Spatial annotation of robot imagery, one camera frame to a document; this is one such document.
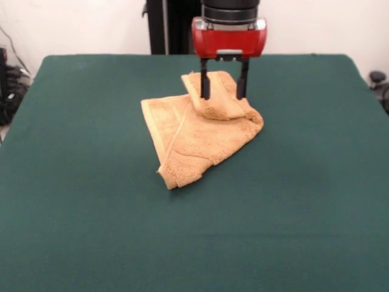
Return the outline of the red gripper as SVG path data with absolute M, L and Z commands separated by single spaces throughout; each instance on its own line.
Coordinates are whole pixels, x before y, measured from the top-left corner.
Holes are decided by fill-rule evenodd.
M 236 98 L 246 98 L 247 76 L 250 60 L 259 57 L 264 49 L 267 28 L 262 30 L 211 30 L 192 28 L 194 51 L 201 62 L 201 98 L 210 98 L 210 79 L 208 77 L 208 59 L 215 59 L 224 51 L 234 51 L 234 55 L 241 55 L 241 73 L 237 80 Z

